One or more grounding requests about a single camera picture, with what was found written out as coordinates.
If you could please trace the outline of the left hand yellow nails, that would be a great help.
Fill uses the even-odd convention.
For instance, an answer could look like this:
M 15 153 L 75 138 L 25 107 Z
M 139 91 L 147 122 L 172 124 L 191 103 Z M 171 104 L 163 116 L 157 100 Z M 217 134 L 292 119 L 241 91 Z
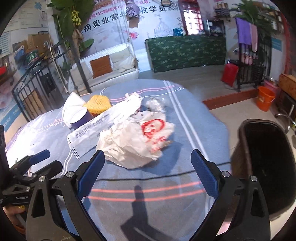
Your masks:
M 17 231 L 20 233 L 25 233 L 25 227 L 21 224 L 21 222 L 16 217 L 17 214 L 21 214 L 25 211 L 25 207 L 23 205 L 13 206 L 7 205 L 3 207 L 3 211 L 5 212 L 8 219 L 14 225 Z

